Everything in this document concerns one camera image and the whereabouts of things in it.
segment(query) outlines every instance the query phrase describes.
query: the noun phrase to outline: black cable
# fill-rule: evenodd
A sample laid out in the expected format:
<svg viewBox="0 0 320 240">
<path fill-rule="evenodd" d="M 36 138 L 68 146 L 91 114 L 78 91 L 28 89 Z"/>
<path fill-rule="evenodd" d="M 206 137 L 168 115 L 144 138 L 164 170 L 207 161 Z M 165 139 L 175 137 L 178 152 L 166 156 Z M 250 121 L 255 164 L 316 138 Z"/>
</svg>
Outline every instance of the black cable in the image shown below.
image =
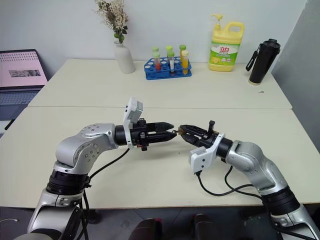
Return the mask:
<svg viewBox="0 0 320 240">
<path fill-rule="evenodd" d="M 109 162 L 108 164 L 104 165 L 103 167 L 101 167 L 100 169 L 98 169 L 97 171 L 95 171 L 91 176 L 90 179 L 92 179 L 95 175 L 97 175 L 98 173 L 100 173 L 103 169 L 105 169 L 106 167 L 109 167 L 111 164 L 114 164 L 116 161 L 120 160 L 124 155 L 126 155 L 129 152 L 130 148 L 128 148 L 127 150 L 125 150 L 125 152 L 119 156 L 118 158 L 116 158 L 115 160 Z"/>
<path fill-rule="evenodd" d="M 236 187 L 236 188 L 234 188 L 234 189 L 232 189 L 232 190 L 230 190 L 230 191 L 224 192 L 224 193 L 214 193 L 214 192 L 211 192 L 211 191 L 207 190 L 207 189 L 205 188 L 205 186 L 202 184 L 202 181 L 201 181 L 201 178 L 200 178 L 200 173 L 201 173 L 201 171 L 198 171 L 198 172 L 195 173 L 195 175 L 198 177 L 198 180 L 199 180 L 199 183 L 200 183 L 202 189 L 205 190 L 208 194 L 213 195 L 213 196 L 216 196 L 216 197 L 226 196 L 226 195 L 228 195 L 228 194 L 231 194 L 231 193 L 233 193 L 233 192 L 236 192 L 236 191 L 239 190 L 239 189 L 243 189 L 243 188 L 247 188 L 247 187 L 252 187 L 252 184 L 245 184 L 245 185 L 238 186 L 238 187 Z"/>
<path fill-rule="evenodd" d="M 107 163 L 106 165 L 104 165 L 103 167 L 99 168 L 97 171 L 95 171 L 89 178 L 92 179 L 95 175 L 97 175 L 98 173 L 100 173 L 103 169 L 109 167 L 111 164 L 114 164 L 115 162 L 117 162 L 118 160 L 120 160 L 124 155 L 126 155 L 129 152 L 130 148 L 128 148 L 127 150 L 125 150 L 125 152 L 120 155 L 119 157 L 117 157 L 115 160 Z M 86 237 L 86 232 L 87 232 L 87 225 L 89 223 L 89 217 L 90 217 L 90 208 L 89 208 L 89 202 L 88 202 L 88 198 L 87 198 L 87 194 L 86 191 L 83 190 L 83 199 L 84 199 L 84 203 L 85 203 L 85 208 L 86 208 L 86 216 L 85 216 L 85 223 L 82 223 L 82 230 L 79 233 L 79 236 L 76 238 L 76 240 L 80 240 L 82 235 L 84 234 L 84 236 Z"/>
<path fill-rule="evenodd" d="M 79 207 L 80 207 L 81 210 L 84 209 L 83 205 L 82 205 L 82 200 L 79 203 Z M 84 212 L 82 212 L 82 215 L 81 215 L 81 224 L 82 224 L 82 230 L 79 233 L 79 235 L 76 238 L 76 240 L 80 240 L 83 234 L 84 234 L 85 240 L 89 240 L 88 231 L 87 231 L 88 219 L 85 220 Z"/>
<path fill-rule="evenodd" d="M 86 190 L 83 190 L 83 199 L 84 199 L 85 211 L 86 211 L 86 216 L 85 217 L 86 217 L 87 221 L 89 221 L 89 219 L 90 219 L 90 208 L 89 208 L 89 202 L 88 202 Z"/>
<path fill-rule="evenodd" d="M 228 172 L 227 172 L 227 173 L 225 174 L 225 176 L 224 176 L 224 182 L 225 182 L 225 184 L 226 184 L 231 190 L 233 190 L 233 189 L 235 189 L 235 188 L 232 187 L 232 186 L 228 183 L 227 178 L 228 178 L 228 176 L 229 176 L 229 174 L 231 173 L 231 171 L 232 171 L 233 168 L 234 168 L 233 166 L 230 166 Z M 239 193 L 239 194 L 243 194 L 243 195 L 247 195 L 247 196 L 251 196 L 251 197 L 258 198 L 258 199 L 260 199 L 260 200 L 262 201 L 262 197 L 259 196 L 259 195 L 257 195 L 257 194 L 249 193 L 249 192 L 244 192 L 244 191 L 239 191 L 239 190 L 236 190 L 236 192 Z"/>
<path fill-rule="evenodd" d="M 87 222 L 85 220 L 85 215 L 84 213 L 82 214 L 81 216 L 81 223 L 82 223 L 82 229 L 83 229 L 83 232 L 84 232 L 84 239 L 85 240 L 89 240 L 89 236 L 88 236 L 88 231 L 87 231 Z"/>
</svg>

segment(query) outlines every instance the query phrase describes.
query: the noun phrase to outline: bottle label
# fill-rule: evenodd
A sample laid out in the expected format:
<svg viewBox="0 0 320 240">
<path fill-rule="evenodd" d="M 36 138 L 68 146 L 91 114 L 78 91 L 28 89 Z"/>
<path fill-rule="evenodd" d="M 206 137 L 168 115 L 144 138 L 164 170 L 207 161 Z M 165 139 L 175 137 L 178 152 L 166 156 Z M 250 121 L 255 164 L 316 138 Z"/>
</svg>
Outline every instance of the bottle label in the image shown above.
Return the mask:
<svg viewBox="0 0 320 240">
<path fill-rule="evenodd" d="M 236 63 L 240 44 L 211 42 L 210 64 L 232 66 Z"/>
</svg>

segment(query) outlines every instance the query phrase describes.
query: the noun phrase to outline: cable connector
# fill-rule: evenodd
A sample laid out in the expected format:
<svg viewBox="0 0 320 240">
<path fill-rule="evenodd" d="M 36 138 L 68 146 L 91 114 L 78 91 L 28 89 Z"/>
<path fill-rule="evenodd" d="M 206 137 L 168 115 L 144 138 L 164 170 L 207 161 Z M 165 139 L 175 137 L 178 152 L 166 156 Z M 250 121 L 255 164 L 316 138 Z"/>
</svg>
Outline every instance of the cable connector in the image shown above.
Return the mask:
<svg viewBox="0 0 320 240">
<path fill-rule="evenodd" d="M 92 186 L 89 184 L 90 182 L 91 182 L 91 177 L 90 176 L 86 176 L 84 188 L 91 188 Z"/>
<path fill-rule="evenodd" d="M 202 172 L 202 170 L 197 171 L 197 172 L 194 173 L 194 175 L 196 175 L 197 177 L 200 177 L 201 172 Z"/>
</svg>

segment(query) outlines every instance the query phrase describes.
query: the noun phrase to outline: bottle strap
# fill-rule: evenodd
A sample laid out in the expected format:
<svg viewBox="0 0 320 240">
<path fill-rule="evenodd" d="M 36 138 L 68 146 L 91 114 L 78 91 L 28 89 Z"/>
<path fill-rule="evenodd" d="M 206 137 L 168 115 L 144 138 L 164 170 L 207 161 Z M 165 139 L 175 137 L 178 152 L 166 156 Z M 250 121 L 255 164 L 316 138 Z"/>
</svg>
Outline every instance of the bottle strap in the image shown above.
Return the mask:
<svg viewBox="0 0 320 240">
<path fill-rule="evenodd" d="M 261 45 L 262 45 L 262 43 L 260 43 L 259 46 L 258 46 L 258 48 L 257 48 L 257 50 L 254 51 L 254 53 L 253 53 L 250 61 L 248 62 L 248 64 L 247 64 L 246 67 L 245 67 L 245 69 L 246 69 L 248 72 L 250 71 L 250 69 L 251 69 L 252 66 L 254 65 L 254 62 L 255 62 L 255 60 L 256 60 L 256 58 L 257 58 L 257 56 L 258 56 L 258 50 L 259 50 L 259 48 L 261 47 Z"/>
</svg>

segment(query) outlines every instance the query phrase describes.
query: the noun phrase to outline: laptop keyboard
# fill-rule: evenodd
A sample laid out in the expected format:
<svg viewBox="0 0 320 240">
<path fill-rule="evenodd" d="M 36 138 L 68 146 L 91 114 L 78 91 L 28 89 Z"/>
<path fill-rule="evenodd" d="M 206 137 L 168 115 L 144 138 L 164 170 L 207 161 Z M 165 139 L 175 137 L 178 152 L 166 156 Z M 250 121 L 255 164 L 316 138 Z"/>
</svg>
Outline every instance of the laptop keyboard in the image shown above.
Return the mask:
<svg viewBox="0 0 320 240">
<path fill-rule="evenodd" d="M 29 104 L 37 92 L 8 92 L 0 94 L 0 105 Z"/>
</svg>

